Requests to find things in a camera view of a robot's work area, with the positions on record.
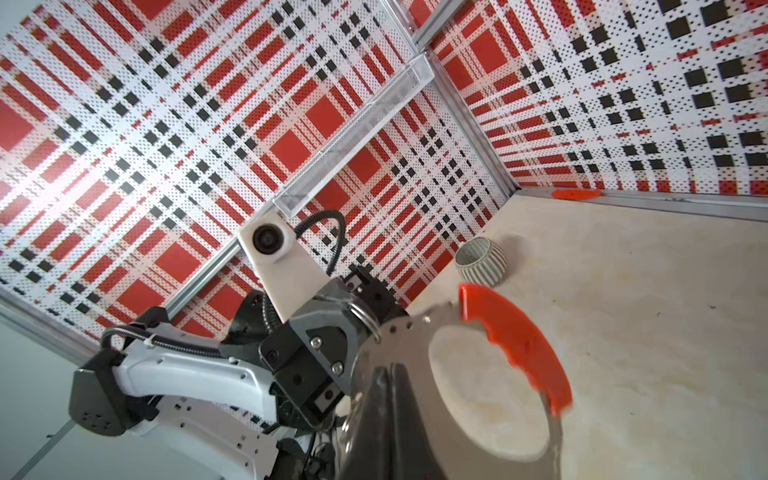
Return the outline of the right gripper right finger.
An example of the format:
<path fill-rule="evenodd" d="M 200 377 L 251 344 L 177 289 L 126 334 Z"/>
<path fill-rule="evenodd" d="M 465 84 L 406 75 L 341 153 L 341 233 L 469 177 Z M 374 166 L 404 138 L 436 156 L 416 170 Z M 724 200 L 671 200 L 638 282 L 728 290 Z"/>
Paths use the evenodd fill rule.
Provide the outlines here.
<path fill-rule="evenodd" d="M 389 379 L 392 413 L 391 478 L 446 479 L 432 451 L 406 367 L 392 364 Z"/>

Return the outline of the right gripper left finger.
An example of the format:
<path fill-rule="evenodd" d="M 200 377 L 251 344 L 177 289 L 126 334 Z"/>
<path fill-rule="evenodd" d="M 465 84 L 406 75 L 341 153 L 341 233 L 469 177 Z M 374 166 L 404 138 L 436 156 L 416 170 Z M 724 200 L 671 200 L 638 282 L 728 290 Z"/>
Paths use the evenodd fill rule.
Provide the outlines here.
<path fill-rule="evenodd" d="M 389 372 L 373 371 L 371 384 L 355 417 L 351 447 L 337 478 L 387 480 L 392 477 L 393 409 Z"/>

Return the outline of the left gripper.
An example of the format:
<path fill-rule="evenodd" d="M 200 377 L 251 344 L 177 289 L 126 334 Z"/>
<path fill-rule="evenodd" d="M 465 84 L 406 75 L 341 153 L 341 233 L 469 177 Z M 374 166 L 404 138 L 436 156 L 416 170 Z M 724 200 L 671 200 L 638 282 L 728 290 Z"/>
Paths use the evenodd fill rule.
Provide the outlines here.
<path fill-rule="evenodd" d="M 359 267 L 332 279 L 259 346 L 272 374 L 277 423 L 326 428 L 352 389 L 360 347 L 383 325 L 406 315 L 387 285 Z"/>

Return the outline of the red handled key ring holder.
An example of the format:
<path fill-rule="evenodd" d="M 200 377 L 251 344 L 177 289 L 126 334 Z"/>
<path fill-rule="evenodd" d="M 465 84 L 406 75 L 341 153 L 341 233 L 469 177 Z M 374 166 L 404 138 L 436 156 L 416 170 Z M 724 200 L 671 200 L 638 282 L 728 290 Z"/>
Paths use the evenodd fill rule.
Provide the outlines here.
<path fill-rule="evenodd" d="M 446 479 L 557 479 L 567 376 L 537 326 L 494 290 L 463 284 L 458 299 L 400 317 L 354 363 L 342 464 L 373 371 L 406 367 Z"/>

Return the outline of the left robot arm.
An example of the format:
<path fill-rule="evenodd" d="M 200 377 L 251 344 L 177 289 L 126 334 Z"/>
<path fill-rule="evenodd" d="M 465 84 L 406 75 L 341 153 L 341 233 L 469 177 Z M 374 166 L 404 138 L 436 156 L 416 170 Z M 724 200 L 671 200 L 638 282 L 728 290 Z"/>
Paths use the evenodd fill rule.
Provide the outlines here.
<path fill-rule="evenodd" d="M 69 415 L 97 435 L 166 441 L 226 479 L 332 479 L 336 408 L 351 391 L 356 350 L 403 315 L 361 267 L 289 322 L 251 292 L 219 341 L 152 307 L 104 332 L 74 373 Z"/>

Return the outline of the grey striped mug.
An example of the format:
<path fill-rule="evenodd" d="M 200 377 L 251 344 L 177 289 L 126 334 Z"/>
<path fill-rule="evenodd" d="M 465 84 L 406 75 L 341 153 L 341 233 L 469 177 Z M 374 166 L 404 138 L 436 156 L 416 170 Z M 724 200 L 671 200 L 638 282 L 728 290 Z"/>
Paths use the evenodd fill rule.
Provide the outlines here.
<path fill-rule="evenodd" d="M 465 283 L 494 287 L 508 274 L 508 262 L 501 248 L 485 237 L 476 237 L 463 244 L 454 263 Z"/>

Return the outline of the red flat piece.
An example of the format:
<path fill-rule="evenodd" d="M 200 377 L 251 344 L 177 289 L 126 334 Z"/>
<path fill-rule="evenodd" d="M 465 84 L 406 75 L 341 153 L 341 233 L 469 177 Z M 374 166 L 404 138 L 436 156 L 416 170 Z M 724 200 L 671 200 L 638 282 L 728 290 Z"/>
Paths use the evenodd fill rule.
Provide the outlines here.
<path fill-rule="evenodd" d="M 558 189 L 551 193 L 551 197 L 565 201 L 589 201 L 600 198 L 600 190 Z"/>

